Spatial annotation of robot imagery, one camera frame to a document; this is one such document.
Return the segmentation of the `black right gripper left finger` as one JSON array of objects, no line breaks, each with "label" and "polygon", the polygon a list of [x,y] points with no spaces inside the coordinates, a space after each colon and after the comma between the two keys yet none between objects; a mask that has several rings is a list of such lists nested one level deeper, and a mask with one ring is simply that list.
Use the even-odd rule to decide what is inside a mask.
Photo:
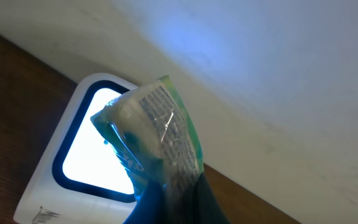
[{"label": "black right gripper left finger", "polygon": [[162,224],[163,202],[160,184],[150,181],[123,224]]}]

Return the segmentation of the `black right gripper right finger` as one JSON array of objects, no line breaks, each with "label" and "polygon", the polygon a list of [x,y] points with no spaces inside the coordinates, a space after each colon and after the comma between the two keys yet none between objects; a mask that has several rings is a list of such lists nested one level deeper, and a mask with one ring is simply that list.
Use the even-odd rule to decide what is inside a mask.
[{"label": "black right gripper right finger", "polygon": [[195,186],[194,203],[196,224],[230,224],[204,174],[200,175]]}]

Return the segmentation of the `teal Kleenex tissue pack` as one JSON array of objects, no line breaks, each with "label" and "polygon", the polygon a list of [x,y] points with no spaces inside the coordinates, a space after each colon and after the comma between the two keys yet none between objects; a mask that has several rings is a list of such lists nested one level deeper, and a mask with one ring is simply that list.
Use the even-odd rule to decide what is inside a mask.
[{"label": "teal Kleenex tissue pack", "polygon": [[151,180],[176,197],[204,171],[198,135],[169,76],[111,100],[91,122],[113,146],[135,197]]}]

